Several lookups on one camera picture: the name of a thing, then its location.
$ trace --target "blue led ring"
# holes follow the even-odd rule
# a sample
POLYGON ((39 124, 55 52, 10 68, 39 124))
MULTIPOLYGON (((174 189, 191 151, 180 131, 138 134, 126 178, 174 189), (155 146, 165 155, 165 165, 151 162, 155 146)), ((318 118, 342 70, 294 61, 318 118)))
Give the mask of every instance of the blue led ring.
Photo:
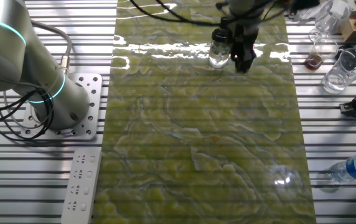
POLYGON ((0 26, 2 26, 3 28, 7 28, 10 31, 14 32, 16 35, 18 35, 23 40, 24 46, 26 46, 26 41, 24 40, 24 38, 23 38, 21 33, 19 33, 17 30, 13 29, 11 26, 9 26, 9 25, 7 25, 7 24, 5 24, 3 22, 0 22, 0 26))
MULTIPOLYGON (((55 98, 62 91, 63 87, 65 86, 65 80, 66 80, 65 76, 66 76, 65 73, 63 73, 63 83, 60 86, 60 89, 53 96, 51 96, 48 100, 51 100, 52 98, 55 98)), ((27 102, 29 102, 29 103, 43 103, 44 101, 43 100, 42 101, 30 101, 30 100, 27 100, 27 102)))

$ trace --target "black cable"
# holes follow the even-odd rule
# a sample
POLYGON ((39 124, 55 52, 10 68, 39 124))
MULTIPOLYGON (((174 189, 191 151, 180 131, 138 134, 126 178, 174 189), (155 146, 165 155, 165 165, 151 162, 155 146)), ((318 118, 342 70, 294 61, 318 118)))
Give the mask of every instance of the black cable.
MULTIPOLYGON (((174 13, 174 11, 172 11, 171 9, 169 9, 167 6, 165 6, 164 4, 164 9, 167 10, 168 12, 170 13, 174 13, 175 15, 179 16, 178 20, 176 19, 168 19, 168 18, 165 18, 165 17, 160 17, 160 16, 155 16, 155 15, 152 15, 151 13, 147 12, 146 10, 144 10, 143 8, 141 8, 141 6, 139 6, 135 0, 129 0, 137 10, 139 10, 140 12, 142 12, 143 14, 151 17, 151 18, 154 18, 154 19, 159 19, 159 20, 162 20, 162 21, 166 21, 166 22, 182 22, 182 23, 188 23, 188 24, 193 24, 193 25, 198 25, 198 26, 220 26, 221 23, 211 23, 211 22, 202 22, 202 21, 192 21, 192 20, 188 20, 188 19, 185 19, 183 18, 182 16, 174 13)), ((253 7, 252 9, 250 9, 249 11, 245 12, 244 14, 240 15, 240 16, 236 16, 234 19, 230 19, 229 21, 227 21, 226 25, 227 24, 231 24, 232 22, 236 22, 236 21, 239 21, 240 19, 246 19, 246 16, 248 16, 249 14, 251 14, 252 12, 258 10, 258 9, 261 9, 262 7, 266 6, 267 4, 269 4, 270 2, 272 2, 274 0, 265 0, 264 2, 260 3, 259 5, 253 7)))
POLYGON ((18 106, 15 108, 15 109, 13 109, 9 114, 7 114, 7 115, 5 115, 5 116, 2 116, 1 118, 0 118, 0 122, 1 121, 4 121, 5 119, 7 119, 7 118, 9 118, 9 117, 11 117, 14 113, 16 113, 16 111, 32 96, 32 95, 34 95, 34 93, 36 93, 37 91, 31 91, 31 92, 29 92, 28 94, 26 94, 26 96, 24 96, 24 97, 22 97, 22 101, 18 104, 18 106))
POLYGON ((34 21, 34 20, 31 20, 31 24, 33 24, 33 26, 35 26, 35 27, 38 27, 38 28, 41 28, 41 29, 44 29, 44 30, 47 30, 47 31, 50 31, 50 32, 54 32, 56 34, 61 35, 67 41, 67 49, 66 49, 66 52, 65 52, 65 56, 69 56, 70 55, 70 52, 72 51, 72 48, 73 48, 73 42, 72 42, 71 38, 65 32, 61 31, 58 28, 55 28, 55 27, 52 27, 52 26, 48 26, 46 24, 43 24, 41 22, 37 22, 37 21, 34 21))
POLYGON ((16 102, 14 102, 14 103, 12 103, 12 104, 10 104, 10 105, 8 105, 8 106, 2 107, 2 108, 0 108, 0 111, 4 111, 4 110, 6 110, 6 109, 10 109, 10 108, 12 108, 13 106, 18 105, 22 100, 23 100, 23 98, 20 98, 20 99, 17 100, 16 102))
POLYGON ((13 133, 15 134, 17 137, 19 137, 20 139, 15 139, 15 138, 12 138, 12 137, 9 137, 8 135, 6 135, 5 133, 3 133, 1 130, 0 130, 0 134, 2 136, 4 136, 5 138, 9 139, 9 140, 12 140, 12 141, 21 141, 21 142, 27 142, 27 141, 32 141, 38 137, 40 137, 41 135, 43 135, 50 127, 53 119, 54 119, 54 111, 52 110, 52 107, 53 107, 53 103, 51 100, 49 100, 49 98, 43 94, 41 94, 41 97, 45 103, 45 109, 47 110, 47 119, 41 123, 42 125, 42 129, 34 136, 30 137, 30 138, 25 138, 23 136, 21 136, 20 134, 18 134, 17 132, 15 132, 15 130, 12 129, 12 127, 10 127, 10 125, 4 120, 4 124, 8 127, 8 129, 13 133))
POLYGON ((270 9, 268 9, 268 11, 266 12, 266 14, 265 14, 263 20, 266 18, 266 16, 269 14, 269 12, 271 12, 271 10, 275 7, 275 5, 276 5, 276 1, 272 4, 272 6, 270 7, 270 9))
POLYGON ((286 8, 282 9, 280 12, 276 13, 275 15, 273 15, 273 16, 267 18, 267 19, 263 19, 262 21, 266 22, 266 21, 270 21, 272 19, 275 19, 275 18, 279 17, 280 15, 282 15, 285 12, 285 10, 286 10, 286 8))

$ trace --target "brown liquid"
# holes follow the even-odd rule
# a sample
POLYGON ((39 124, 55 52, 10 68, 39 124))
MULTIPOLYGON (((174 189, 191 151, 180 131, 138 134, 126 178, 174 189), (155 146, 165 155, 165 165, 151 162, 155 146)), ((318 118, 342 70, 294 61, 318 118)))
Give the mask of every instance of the brown liquid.
POLYGON ((320 55, 311 53, 308 58, 305 60, 304 65, 311 71, 315 71, 321 67, 323 59, 320 55))

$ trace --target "mounting plate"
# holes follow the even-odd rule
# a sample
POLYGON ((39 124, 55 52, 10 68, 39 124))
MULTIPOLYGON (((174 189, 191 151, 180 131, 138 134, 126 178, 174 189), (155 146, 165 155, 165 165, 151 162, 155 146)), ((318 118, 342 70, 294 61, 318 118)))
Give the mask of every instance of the mounting plate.
MULTIPOLYGON (((69 78, 81 84, 90 97, 90 107, 87 115, 74 127, 61 131, 48 130, 38 137, 39 141, 91 141, 96 137, 98 127, 98 115, 101 100, 102 76, 99 74, 69 74, 69 78)), ((33 119, 34 108, 29 105, 24 113, 23 125, 34 127, 39 123, 33 119)), ((35 129, 22 128, 21 135, 25 138, 36 135, 42 127, 35 129)))

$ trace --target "power strip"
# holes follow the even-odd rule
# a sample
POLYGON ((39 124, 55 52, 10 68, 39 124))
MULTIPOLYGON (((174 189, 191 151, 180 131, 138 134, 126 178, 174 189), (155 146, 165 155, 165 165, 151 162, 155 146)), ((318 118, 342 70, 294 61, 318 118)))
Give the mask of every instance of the power strip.
POLYGON ((101 149, 77 149, 68 179, 62 224, 91 222, 96 183, 101 164, 101 149))

